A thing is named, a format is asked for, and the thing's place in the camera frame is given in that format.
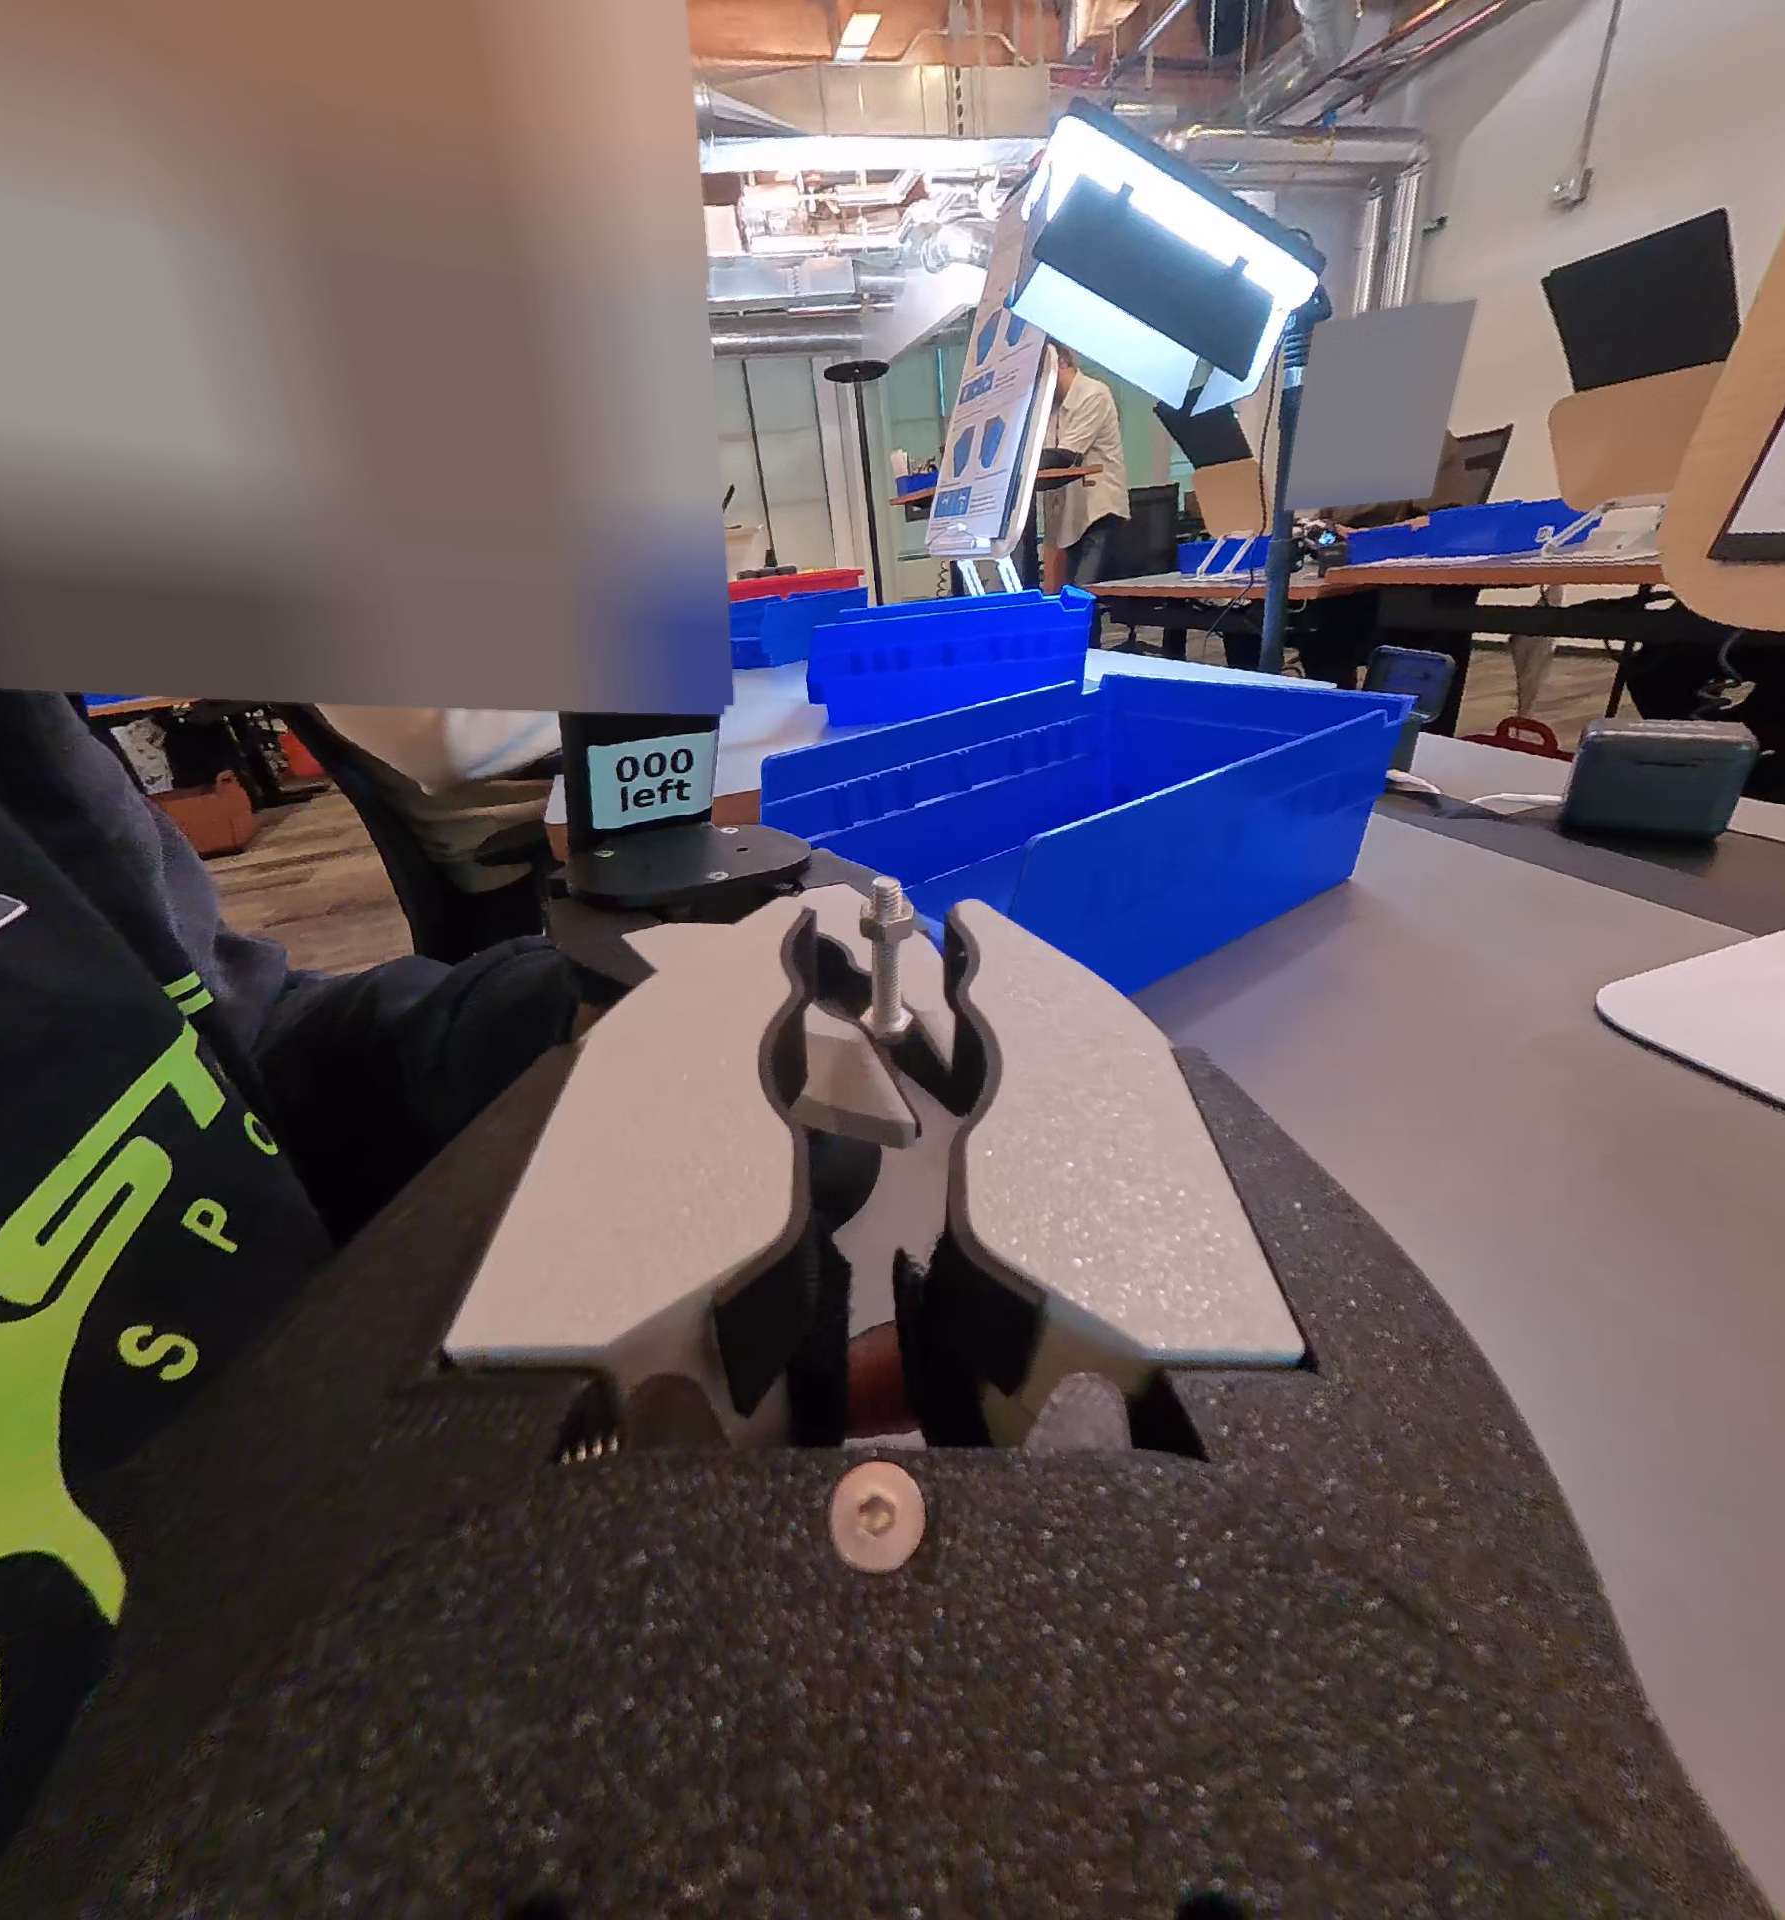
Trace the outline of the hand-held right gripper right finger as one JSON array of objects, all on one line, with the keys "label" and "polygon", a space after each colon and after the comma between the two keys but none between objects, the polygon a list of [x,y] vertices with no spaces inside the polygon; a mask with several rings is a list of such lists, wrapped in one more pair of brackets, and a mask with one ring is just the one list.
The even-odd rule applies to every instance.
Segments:
[{"label": "hand-held right gripper right finger", "polygon": [[1166,1372],[1295,1369],[1307,1343],[1189,1074],[1118,988],[980,899],[947,914],[957,1065],[944,1232],[945,1431],[1019,1444],[1072,1375],[1139,1435]]}]

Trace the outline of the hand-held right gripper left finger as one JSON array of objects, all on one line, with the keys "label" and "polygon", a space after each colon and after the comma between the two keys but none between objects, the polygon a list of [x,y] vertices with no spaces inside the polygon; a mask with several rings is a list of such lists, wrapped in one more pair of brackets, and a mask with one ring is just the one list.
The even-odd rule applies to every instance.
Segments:
[{"label": "hand-held right gripper left finger", "polygon": [[729,1443],[787,1436],[815,1294],[808,904],[659,924],[650,976],[584,1037],[444,1334],[462,1369],[688,1379]]}]

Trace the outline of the thin long steel bolt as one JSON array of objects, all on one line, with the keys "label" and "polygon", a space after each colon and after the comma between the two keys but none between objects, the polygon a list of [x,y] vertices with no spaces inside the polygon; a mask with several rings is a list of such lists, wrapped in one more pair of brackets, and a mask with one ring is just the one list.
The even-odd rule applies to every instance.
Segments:
[{"label": "thin long steel bolt", "polygon": [[859,921],[861,936],[872,951],[872,1001],[861,1024],[874,1040],[885,1043],[899,1041],[910,1028],[902,986],[902,946],[912,936],[915,926],[915,914],[908,922],[869,931]]}]

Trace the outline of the blue plastic bin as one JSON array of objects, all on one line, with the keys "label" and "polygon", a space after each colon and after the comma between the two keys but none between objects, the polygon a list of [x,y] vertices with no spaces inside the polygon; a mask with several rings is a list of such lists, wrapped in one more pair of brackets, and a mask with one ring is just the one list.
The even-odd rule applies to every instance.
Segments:
[{"label": "blue plastic bin", "polygon": [[808,705],[859,728],[1076,684],[1093,616],[1083,588],[851,609],[809,631]]},{"label": "blue plastic bin", "polygon": [[830,598],[830,591],[795,591],[734,599],[728,611],[731,667],[761,669],[808,660],[809,632],[828,619]]},{"label": "blue plastic bin", "polygon": [[1349,879],[1407,695],[1107,673],[771,757],[761,818],[1123,992]]}]

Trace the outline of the person's right hand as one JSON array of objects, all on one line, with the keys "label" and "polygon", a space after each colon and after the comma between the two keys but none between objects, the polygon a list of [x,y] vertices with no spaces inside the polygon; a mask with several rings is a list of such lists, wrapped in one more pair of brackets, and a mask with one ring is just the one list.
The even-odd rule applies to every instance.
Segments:
[{"label": "person's right hand", "polygon": [[917,1429],[897,1323],[858,1332],[845,1348],[845,1436],[872,1438]]}]

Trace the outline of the black floor lamp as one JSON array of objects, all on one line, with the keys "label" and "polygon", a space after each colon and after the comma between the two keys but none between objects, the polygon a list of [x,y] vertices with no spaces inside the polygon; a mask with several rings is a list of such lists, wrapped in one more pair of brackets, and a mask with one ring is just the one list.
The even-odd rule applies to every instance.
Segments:
[{"label": "black floor lamp", "polygon": [[863,499],[866,515],[866,534],[867,534],[867,552],[872,562],[872,589],[874,604],[881,605],[885,602],[884,589],[884,562],[881,562],[881,545],[878,533],[878,484],[874,475],[874,443],[872,443],[872,425],[869,425],[869,390],[878,383],[889,371],[889,363],[875,358],[841,358],[830,361],[823,370],[823,380],[833,389],[845,392],[854,406],[854,427],[856,427],[856,447],[859,463],[859,484]]}]

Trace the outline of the instruction poster on stand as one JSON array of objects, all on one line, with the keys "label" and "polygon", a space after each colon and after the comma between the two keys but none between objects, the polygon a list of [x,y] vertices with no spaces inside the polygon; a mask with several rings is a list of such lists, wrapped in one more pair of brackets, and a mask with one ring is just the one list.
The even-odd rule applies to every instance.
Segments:
[{"label": "instruction poster on stand", "polygon": [[1047,332],[1011,301],[1028,267],[1019,202],[1001,210],[936,475],[928,555],[1005,559],[1033,519],[1054,383]]}]

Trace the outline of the small black charging dock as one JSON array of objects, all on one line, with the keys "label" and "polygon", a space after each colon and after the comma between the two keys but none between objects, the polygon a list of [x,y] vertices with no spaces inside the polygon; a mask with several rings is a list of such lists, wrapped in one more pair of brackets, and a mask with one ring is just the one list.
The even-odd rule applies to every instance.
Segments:
[{"label": "small black charging dock", "polygon": [[1454,656],[1384,644],[1371,650],[1358,678],[1358,689],[1408,699],[1412,717],[1418,728],[1424,730],[1435,724],[1447,707],[1456,707],[1461,671],[1464,667]]}]

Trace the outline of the person's black printed shirt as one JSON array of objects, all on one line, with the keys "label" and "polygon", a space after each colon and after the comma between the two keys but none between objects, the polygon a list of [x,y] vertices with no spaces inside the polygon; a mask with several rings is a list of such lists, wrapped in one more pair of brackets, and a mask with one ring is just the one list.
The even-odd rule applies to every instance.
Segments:
[{"label": "person's black printed shirt", "polygon": [[330,1253],[170,838],[63,696],[0,692],[0,1853],[133,1604],[124,1473]]}]

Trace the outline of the black light stand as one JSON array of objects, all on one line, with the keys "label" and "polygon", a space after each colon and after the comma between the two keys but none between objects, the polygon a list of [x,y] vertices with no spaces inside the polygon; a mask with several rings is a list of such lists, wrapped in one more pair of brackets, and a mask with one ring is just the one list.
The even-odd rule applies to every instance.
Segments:
[{"label": "black light stand", "polygon": [[1265,565],[1265,596],[1260,612],[1259,671],[1283,671],[1284,621],[1290,611],[1290,582],[1293,571],[1293,508],[1290,503],[1290,470],[1302,417],[1304,380],[1311,352],[1311,331],[1330,315],[1323,290],[1318,287],[1286,320],[1276,390],[1276,452],[1272,483],[1272,519]]}]

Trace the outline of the white document stand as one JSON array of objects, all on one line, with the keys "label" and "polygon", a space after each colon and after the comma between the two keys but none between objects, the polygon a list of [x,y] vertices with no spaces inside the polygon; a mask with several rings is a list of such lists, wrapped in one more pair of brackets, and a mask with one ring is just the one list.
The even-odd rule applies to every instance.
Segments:
[{"label": "white document stand", "polygon": [[1785,929],[1612,981],[1596,1009],[1618,1033],[1785,1107]]}]

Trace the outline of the black charging case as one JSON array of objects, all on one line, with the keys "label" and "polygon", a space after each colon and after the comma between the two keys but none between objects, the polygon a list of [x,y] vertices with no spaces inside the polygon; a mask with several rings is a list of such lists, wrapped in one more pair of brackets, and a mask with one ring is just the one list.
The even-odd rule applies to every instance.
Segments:
[{"label": "black charging case", "polygon": [[1713,842],[1760,759],[1735,722],[1599,717],[1581,732],[1559,828]]}]

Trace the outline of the wooden office table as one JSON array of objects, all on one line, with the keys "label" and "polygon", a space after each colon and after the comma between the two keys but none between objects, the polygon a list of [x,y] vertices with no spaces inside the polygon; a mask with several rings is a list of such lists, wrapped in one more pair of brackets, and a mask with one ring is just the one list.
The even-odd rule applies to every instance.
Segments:
[{"label": "wooden office table", "polygon": [[[1328,571],[1302,567],[1290,577],[1292,599],[1339,596],[1352,589],[1472,585],[1522,589],[1538,585],[1660,585],[1658,557],[1602,557],[1559,552],[1511,557],[1399,559],[1388,562],[1335,565]],[[1131,579],[1099,579],[1099,599],[1260,602],[1269,579],[1263,570],[1229,573],[1158,573]]]}]

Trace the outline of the studio LED light panel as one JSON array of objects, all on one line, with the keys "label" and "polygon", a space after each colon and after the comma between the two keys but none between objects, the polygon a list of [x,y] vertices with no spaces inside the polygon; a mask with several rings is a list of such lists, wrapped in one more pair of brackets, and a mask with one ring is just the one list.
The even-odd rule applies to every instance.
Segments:
[{"label": "studio LED light panel", "polygon": [[1323,256],[1155,142],[1083,102],[1052,122],[1021,198],[1021,322],[1177,409],[1253,395],[1286,331],[1330,315]]}]

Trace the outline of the black computer monitor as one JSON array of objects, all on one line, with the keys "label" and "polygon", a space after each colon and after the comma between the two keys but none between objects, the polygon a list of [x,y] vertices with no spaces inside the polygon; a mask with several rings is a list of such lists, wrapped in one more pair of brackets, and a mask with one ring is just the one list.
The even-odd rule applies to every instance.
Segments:
[{"label": "black computer monitor", "polygon": [[1539,285],[1576,395],[1716,366],[1739,334],[1726,207],[1564,263]]}]

